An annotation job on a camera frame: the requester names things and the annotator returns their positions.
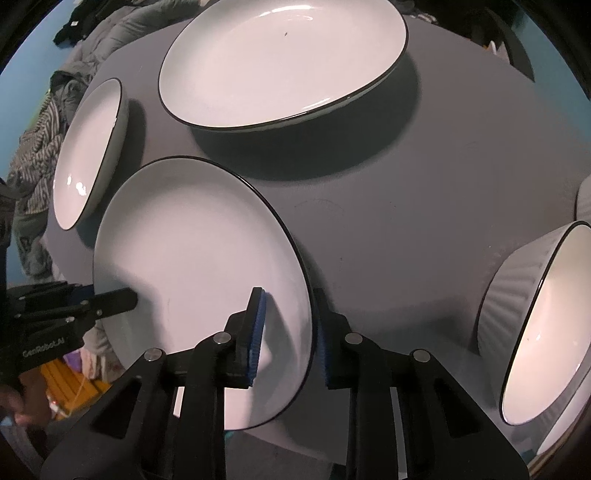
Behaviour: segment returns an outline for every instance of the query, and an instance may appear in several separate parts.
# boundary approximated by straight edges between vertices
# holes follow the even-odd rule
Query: ribbed white bowl
[[[388,0],[222,0],[171,45],[158,91],[169,113],[199,128],[276,128],[370,91],[407,43]]]
[[[579,187],[577,195],[577,220],[591,223],[591,175]]]
[[[480,311],[478,347],[508,424],[542,414],[575,375],[591,343],[590,292],[585,222],[521,247],[495,274]]]
[[[581,383],[580,387],[576,390],[573,398],[564,409],[558,420],[554,423],[554,426],[544,438],[544,441],[540,445],[537,451],[538,455],[545,453],[552,447],[556,442],[560,440],[562,435],[570,428],[575,422],[587,402],[591,397],[591,374],[587,374]]]

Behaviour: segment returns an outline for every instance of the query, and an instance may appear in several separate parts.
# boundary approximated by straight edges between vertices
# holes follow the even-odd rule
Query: white bowl
[[[576,219],[591,222],[591,175],[579,187]]]
[[[129,367],[151,347],[191,349],[267,292],[258,375],[248,390],[226,389],[225,427],[254,427],[298,393],[312,349],[311,291],[287,230],[239,177],[195,158],[165,158],[117,191],[100,224],[95,292],[122,286],[135,310],[103,321]]]
[[[537,451],[537,455],[546,453],[556,442],[558,442],[562,435],[571,427],[577,420],[579,414],[583,411],[585,405],[591,397],[591,374],[587,374],[581,383],[580,387],[575,392],[573,398],[562,412],[544,441]]]
[[[408,30],[388,0],[220,0],[170,47],[166,110],[207,129],[266,129],[327,113],[394,69]]]
[[[105,193],[119,161],[128,115],[118,79],[101,83],[78,107],[53,181],[56,218],[64,230],[88,217]]]
[[[591,344],[591,227],[575,222],[521,247],[495,274],[480,310],[478,347],[501,417],[542,414]]]

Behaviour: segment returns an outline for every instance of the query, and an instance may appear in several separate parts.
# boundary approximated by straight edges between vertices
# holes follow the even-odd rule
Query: metal screw
[[[361,342],[363,342],[363,337],[355,332],[348,333],[345,335],[345,342],[347,342],[349,345],[359,345]]]
[[[228,332],[218,332],[213,336],[213,341],[218,345],[228,343],[230,340],[232,340],[232,335],[230,335]]]
[[[426,350],[415,350],[413,352],[413,357],[417,362],[421,362],[426,364],[430,359],[431,355]]]
[[[144,358],[148,362],[153,362],[154,360],[158,360],[162,356],[162,350],[160,348],[148,348],[144,352]]]

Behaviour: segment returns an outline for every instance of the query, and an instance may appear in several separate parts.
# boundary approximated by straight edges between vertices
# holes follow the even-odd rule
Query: purple object
[[[64,361],[74,372],[82,373],[82,357],[80,357],[80,350],[74,350],[73,352],[65,354]]]

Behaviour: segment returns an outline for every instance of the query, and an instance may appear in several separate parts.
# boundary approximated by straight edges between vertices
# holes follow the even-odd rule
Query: clothing pile
[[[53,175],[68,126],[96,72],[114,51],[191,18],[198,10],[199,0],[132,0],[78,42],[66,63],[52,75],[50,90],[34,125],[19,140],[7,177],[11,187],[32,191],[17,203],[13,224],[21,265],[32,283],[52,279],[51,257],[41,239],[47,226]]]
[[[140,3],[142,0],[82,0],[72,12],[68,23],[56,34],[53,43],[61,45],[67,41],[76,45],[116,10]]]

